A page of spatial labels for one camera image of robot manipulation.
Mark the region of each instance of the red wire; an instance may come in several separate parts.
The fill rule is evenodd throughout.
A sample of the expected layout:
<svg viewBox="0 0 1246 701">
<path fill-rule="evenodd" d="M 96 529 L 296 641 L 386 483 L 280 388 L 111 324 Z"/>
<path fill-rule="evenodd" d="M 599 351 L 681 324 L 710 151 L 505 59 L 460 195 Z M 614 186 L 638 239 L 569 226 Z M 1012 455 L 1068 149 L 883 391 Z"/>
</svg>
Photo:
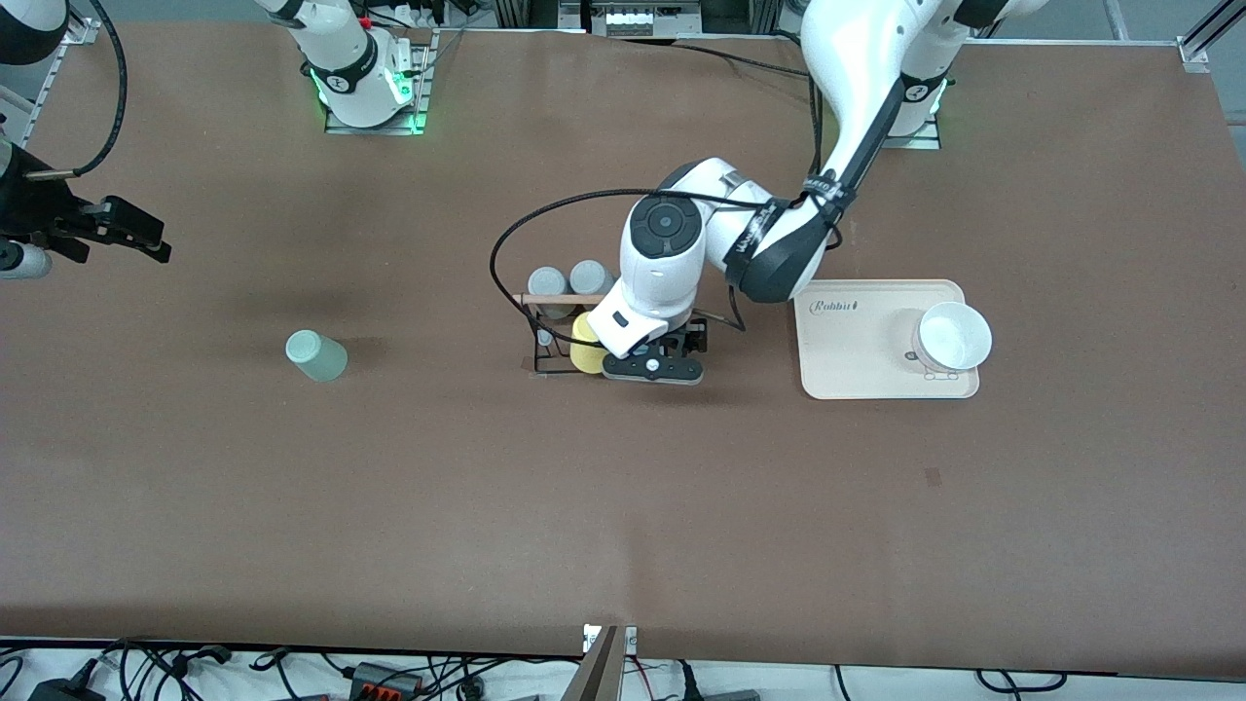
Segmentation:
<svg viewBox="0 0 1246 701">
<path fill-rule="evenodd" d="M 644 667 L 640 665 L 640 660 L 638 660 L 635 655 L 632 656 L 632 664 L 635 665 L 635 671 L 640 672 L 640 681 L 644 682 L 644 690 L 649 692 L 649 701 L 658 701 L 653 696 L 653 687 L 649 686 L 649 675 L 644 674 Z"/>
</svg>

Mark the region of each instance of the yellow cup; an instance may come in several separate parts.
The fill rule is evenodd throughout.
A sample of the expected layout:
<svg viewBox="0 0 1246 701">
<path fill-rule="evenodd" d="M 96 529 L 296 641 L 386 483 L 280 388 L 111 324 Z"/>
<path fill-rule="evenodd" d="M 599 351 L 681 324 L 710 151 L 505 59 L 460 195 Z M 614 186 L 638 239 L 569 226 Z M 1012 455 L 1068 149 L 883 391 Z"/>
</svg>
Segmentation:
<svg viewBox="0 0 1246 701">
<path fill-rule="evenodd" d="M 571 336 L 576 340 L 597 340 L 593 326 L 588 325 L 588 311 L 576 316 L 576 322 L 571 324 Z M 606 360 L 606 349 L 593 345 L 571 344 L 571 365 L 582 374 L 601 375 L 602 361 Z"/>
</svg>

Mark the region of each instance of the round black joint cap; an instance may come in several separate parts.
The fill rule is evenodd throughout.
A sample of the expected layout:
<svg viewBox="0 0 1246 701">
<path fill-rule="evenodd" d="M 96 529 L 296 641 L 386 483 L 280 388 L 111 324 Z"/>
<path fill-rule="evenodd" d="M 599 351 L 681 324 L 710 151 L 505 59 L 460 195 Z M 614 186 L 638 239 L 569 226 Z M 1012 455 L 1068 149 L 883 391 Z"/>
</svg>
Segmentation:
<svg viewBox="0 0 1246 701">
<path fill-rule="evenodd" d="M 697 204 L 680 197 L 648 195 L 632 209 L 632 245 L 645 258 L 670 258 L 688 250 L 700 235 Z"/>
</svg>

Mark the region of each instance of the white tray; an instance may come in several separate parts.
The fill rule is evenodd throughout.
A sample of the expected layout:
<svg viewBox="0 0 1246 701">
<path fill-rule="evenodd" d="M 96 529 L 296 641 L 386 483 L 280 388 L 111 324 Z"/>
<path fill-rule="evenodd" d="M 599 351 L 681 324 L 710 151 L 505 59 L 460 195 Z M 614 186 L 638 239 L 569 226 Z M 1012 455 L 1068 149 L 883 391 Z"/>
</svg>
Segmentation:
<svg viewBox="0 0 1246 701">
<path fill-rule="evenodd" d="M 947 279 L 815 279 L 796 295 L 800 381 L 815 400 L 968 400 L 977 369 L 937 374 L 913 356 L 913 329 L 939 301 L 964 301 Z"/>
</svg>

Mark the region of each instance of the table surface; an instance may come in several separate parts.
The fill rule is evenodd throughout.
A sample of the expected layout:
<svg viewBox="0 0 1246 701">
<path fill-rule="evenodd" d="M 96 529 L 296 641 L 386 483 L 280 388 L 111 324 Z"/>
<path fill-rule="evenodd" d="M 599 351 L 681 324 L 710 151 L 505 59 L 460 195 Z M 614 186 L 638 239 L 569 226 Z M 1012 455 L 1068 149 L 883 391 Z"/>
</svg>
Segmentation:
<svg viewBox="0 0 1246 701">
<path fill-rule="evenodd" d="M 613 621 L 650 657 L 1246 675 L 1246 177 L 1175 50 L 964 50 L 944 148 L 882 153 L 819 276 L 956 280 L 982 390 L 836 403 L 790 305 L 713 329 L 695 388 L 533 379 L 486 271 L 530 209 L 710 154 L 794 192 L 800 80 L 472 32 L 426 134 L 331 137 L 284 31 L 122 32 L 125 131 L 75 188 L 173 261 L 4 289 L 4 633 L 573 654 Z M 113 91 L 71 51 L 32 149 L 83 161 Z M 531 224 L 503 278 L 613 260 L 629 205 Z M 338 382 L 284 360 L 304 326 Z"/>
</svg>

